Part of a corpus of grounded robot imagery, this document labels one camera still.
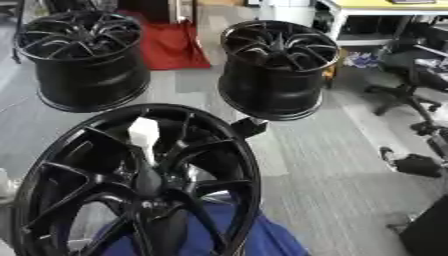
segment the black chair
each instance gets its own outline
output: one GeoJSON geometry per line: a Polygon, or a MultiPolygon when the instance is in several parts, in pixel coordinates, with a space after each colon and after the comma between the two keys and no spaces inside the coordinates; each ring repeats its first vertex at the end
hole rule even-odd
{"type": "MultiPolygon", "coordinates": [[[[444,40],[434,41],[434,34],[432,32],[439,32],[434,28],[427,28],[427,33],[431,34],[432,46],[437,46],[444,43],[444,40]]],[[[432,99],[427,99],[417,95],[415,92],[419,87],[428,87],[441,92],[448,92],[448,66],[444,68],[443,65],[428,66],[422,60],[439,60],[443,63],[448,54],[434,48],[416,45],[418,41],[409,39],[398,39],[391,42],[383,50],[383,54],[379,57],[379,66],[386,72],[398,75],[402,84],[395,88],[372,85],[366,88],[368,93],[383,93],[393,96],[394,101],[388,102],[379,108],[374,113],[378,116],[383,115],[393,107],[406,104],[414,108],[425,121],[431,121],[431,112],[437,111],[442,106],[440,102],[432,99]],[[422,103],[430,104],[428,110],[422,103]]]]}

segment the white desk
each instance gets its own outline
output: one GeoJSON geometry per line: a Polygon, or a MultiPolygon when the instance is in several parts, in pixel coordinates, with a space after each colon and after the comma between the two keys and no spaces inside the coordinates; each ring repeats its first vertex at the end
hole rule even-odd
{"type": "Polygon", "coordinates": [[[381,45],[389,39],[374,40],[337,40],[342,26],[349,16],[407,16],[403,24],[407,24],[412,16],[448,15],[448,1],[438,0],[436,4],[392,4],[387,0],[318,0],[330,8],[334,17],[329,36],[341,46],[381,45]]]}

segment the rim lip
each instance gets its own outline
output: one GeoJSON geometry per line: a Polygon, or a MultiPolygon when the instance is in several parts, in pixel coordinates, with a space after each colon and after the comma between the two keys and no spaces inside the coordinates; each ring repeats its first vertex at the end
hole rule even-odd
{"type": "Polygon", "coordinates": [[[116,108],[120,105],[126,104],[126,103],[134,100],[135,98],[137,98],[143,92],[146,91],[146,89],[149,87],[150,80],[151,80],[150,73],[148,72],[146,74],[146,78],[143,81],[143,83],[139,87],[137,87],[135,90],[133,90],[131,93],[129,93],[127,96],[125,96],[123,98],[119,98],[112,102],[107,102],[107,103],[99,104],[99,105],[92,105],[92,106],[88,106],[88,107],[71,106],[71,105],[64,105],[64,104],[56,103],[56,102],[50,100],[49,98],[47,98],[42,93],[42,90],[40,87],[37,89],[37,96],[45,105],[47,105],[51,108],[55,108],[57,110],[61,110],[64,112],[70,112],[70,113],[92,113],[92,112],[98,112],[98,111],[104,111],[104,110],[116,108]]]}
{"type": "Polygon", "coordinates": [[[340,47],[337,45],[337,43],[334,40],[329,38],[324,33],[320,32],[320,31],[318,31],[316,29],[309,28],[309,27],[306,27],[306,26],[303,26],[303,25],[300,25],[300,24],[295,24],[295,23],[286,22],[286,21],[279,21],[279,20],[251,20],[251,21],[245,21],[245,22],[241,22],[241,23],[232,25],[232,26],[228,27],[226,30],[224,30],[221,33],[221,47],[224,49],[224,51],[226,52],[226,54],[228,56],[231,56],[232,58],[235,58],[235,59],[237,59],[237,60],[239,60],[241,62],[244,62],[244,63],[246,63],[246,64],[248,64],[250,66],[262,68],[262,69],[265,69],[265,70],[269,70],[271,72],[287,73],[287,74],[300,74],[301,75],[301,74],[313,73],[313,72],[317,72],[317,71],[320,71],[320,70],[324,70],[324,69],[326,69],[328,67],[333,66],[339,60],[339,57],[340,57],[340,47]],[[277,23],[277,24],[284,24],[284,25],[293,25],[293,26],[296,26],[296,27],[298,26],[298,27],[301,27],[303,29],[310,30],[310,32],[312,32],[312,33],[316,33],[316,34],[320,35],[325,40],[328,40],[328,42],[331,43],[332,46],[335,47],[336,52],[334,54],[333,59],[331,61],[329,61],[327,64],[325,64],[323,66],[320,66],[320,67],[317,67],[317,68],[307,69],[307,70],[303,70],[303,71],[302,70],[286,71],[286,70],[278,70],[278,69],[274,69],[274,68],[268,68],[268,67],[260,65],[260,64],[252,63],[251,61],[247,60],[246,58],[243,58],[243,57],[240,57],[240,56],[234,54],[229,49],[229,46],[227,45],[226,40],[227,40],[227,37],[232,32],[234,32],[234,31],[236,31],[236,30],[238,30],[240,28],[249,26],[249,25],[262,24],[263,22],[265,22],[265,23],[277,23]]]}
{"type": "Polygon", "coordinates": [[[203,120],[207,120],[208,123],[213,124],[215,128],[220,130],[226,135],[231,135],[235,139],[235,145],[238,147],[238,150],[241,151],[244,158],[247,160],[245,163],[247,165],[247,169],[251,172],[250,175],[252,175],[251,180],[253,182],[252,186],[252,194],[251,201],[249,204],[249,209],[247,211],[247,214],[245,216],[245,219],[243,221],[243,224],[239,228],[238,232],[235,233],[234,241],[231,242],[227,248],[226,251],[224,251],[221,256],[232,256],[234,253],[244,244],[246,237],[252,228],[253,223],[255,222],[256,217],[259,213],[259,204],[261,200],[261,177],[259,172],[258,163],[256,161],[255,155],[253,154],[252,150],[250,149],[247,142],[242,138],[239,134],[237,134],[229,124],[227,124],[225,121],[221,120],[220,118],[213,116],[210,113],[207,113],[203,110],[199,110],[196,108],[184,106],[184,105],[178,105],[178,104],[165,104],[165,103],[153,103],[153,104],[138,104],[138,105],[132,105],[128,107],[123,107],[120,109],[112,110],[104,112],[100,115],[91,117],[87,119],[86,121],[83,121],[64,133],[62,136],[60,136],[55,142],[53,142],[34,162],[32,167],[30,168],[29,172],[26,174],[25,178],[23,179],[23,183],[20,186],[17,195],[14,199],[13,207],[11,209],[11,226],[10,226],[10,232],[11,232],[11,242],[14,248],[15,253],[18,256],[38,256],[38,254],[29,253],[29,250],[25,249],[25,238],[21,234],[22,233],[22,226],[23,222],[28,221],[29,222],[29,204],[27,202],[30,202],[31,197],[33,196],[34,189],[36,185],[38,184],[38,178],[39,178],[39,167],[41,163],[51,157],[54,157],[62,148],[67,146],[67,144],[70,143],[71,140],[79,136],[79,131],[87,126],[99,126],[101,124],[107,123],[108,120],[106,120],[108,117],[110,118],[114,114],[119,114],[119,112],[125,112],[129,111],[132,113],[132,111],[136,111],[137,109],[142,110],[150,110],[151,109],[160,109],[160,110],[180,110],[180,111],[194,111],[196,114],[199,114],[203,120]]]}
{"type": "Polygon", "coordinates": [[[322,106],[323,103],[323,92],[319,93],[319,98],[316,102],[316,104],[311,107],[310,109],[307,109],[305,111],[301,111],[298,113],[275,113],[275,112],[259,112],[259,111],[251,111],[247,109],[246,107],[240,105],[239,103],[231,100],[231,98],[228,96],[227,93],[225,93],[221,88],[223,87],[222,83],[219,84],[219,95],[221,95],[222,99],[229,104],[232,108],[235,108],[236,110],[240,111],[241,113],[244,113],[250,117],[255,117],[263,120],[268,121],[294,121],[298,119],[303,119],[305,117],[308,117],[312,114],[314,114],[319,108],[322,106]]]}
{"type": "Polygon", "coordinates": [[[65,13],[57,13],[57,14],[53,14],[50,16],[45,16],[45,17],[41,17],[38,19],[35,19],[33,21],[31,21],[30,23],[22,26],[20,28],[19,31],[17,31],[17,33],[14,35],[14,48],[20,52],[20,54],[24,55],[25,57],[33,60],[33,61],[56,61],[56,62],[76,62],[76,61],[94,61],[94,60],[98,60],[98,59],[107,59],[116,55],[121,55],[123,52],[128,51],[129,49],[135,47],[136,45],[138,45],[140,43],[140,40],[142,38],[142,26],[141,23],[134,17],[129,16],[129,15],[125,15],[122,13],[115,13],[115,12],[106,12],[106,11],[73,11],[73,12],[65,12],[65,13]],[[20,45],[19,45],[19,38],[21,36],[22,33],[24,33],[26,31],[26,29],[28,28],[28,26],[34,25],[36,23],[39,23],[42,20],[46,20],[46,19],[55,19],[58,17],[64,17],[64,16],[68,16],[68,15],[74,15],[74,14],[78,14],[78,15],[84,15],[84,14],[93,14],[93,13],[102,13],[102,14],[109,14],[112,16],[119,16],[123,19],[127,19],[131,22],[134,22],[134,24],[136,26],[138,26],[140,33],[138,33],[138,37],[137,39],[132,42],[131,44],[129,44],[128,46],[126,46],[125,48],[113,52],[113,53],[108,53],[108,54],[104,54],[104,55],[99,55],[99,56],[91,56],[91,57],[85,57],[85,58],[78,58],[78,59],[46,59],[44,57],[39,57],[36,56],[34,54],[29,53],[28,51],[25,51],[20,45]]]}

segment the red mat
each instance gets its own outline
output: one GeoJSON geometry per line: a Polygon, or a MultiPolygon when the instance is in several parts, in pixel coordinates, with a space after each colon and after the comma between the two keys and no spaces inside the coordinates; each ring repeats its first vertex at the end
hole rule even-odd
{"type": "Polygon", "coordinates": [[[150,69],[211,67],[197,42],[197,29],[191,21],[153,24],[142,18],[139,20],[143,28],[140,48],[150,69]]]}

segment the floor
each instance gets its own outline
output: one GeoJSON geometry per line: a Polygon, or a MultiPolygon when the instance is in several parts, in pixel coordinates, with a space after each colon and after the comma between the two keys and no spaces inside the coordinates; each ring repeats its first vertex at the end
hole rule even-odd
{"type": "MultiPolygon", "coordinates": [[[[213,64],[207,70],[153,72],[147,92],[135,103],[180,103],[233,122],[243,115],[218,96],[216,82],[225,55],[219,33],[254,17],[249,8],[206,7],[200,11],[200,39],[213,64]]],[[[11,24],[0,24],[10,38],[11,24]]],[[[23,177],[52,141],[94,114],[59,112],[43,105],[35,91],[32,63],[9,58],[9,40],[0,40],[0,167],[23,177]]],[[[406,213],[426,209],[441,195],[438,180],[391,172],[378,157],[379,146],[400,154],[431,154],[409,130],[420,118],[400,107],[377,117],[371,113],[384,97],[363,93],[370,83],[396,85],[380,71],[345,68],[322,108],[311,117],[273,122],[251,138],[263,176],[263,210],[287,227],[313,256],[406,256],[385,225],[406,213]]],[[[422,90],[441,101],[448,97],[422,90]]],[[[448,117],[446,106],[437,113],[448,117]]],[[[9,241],[8,209],[1,209],[0,237],[9,241]]]]}

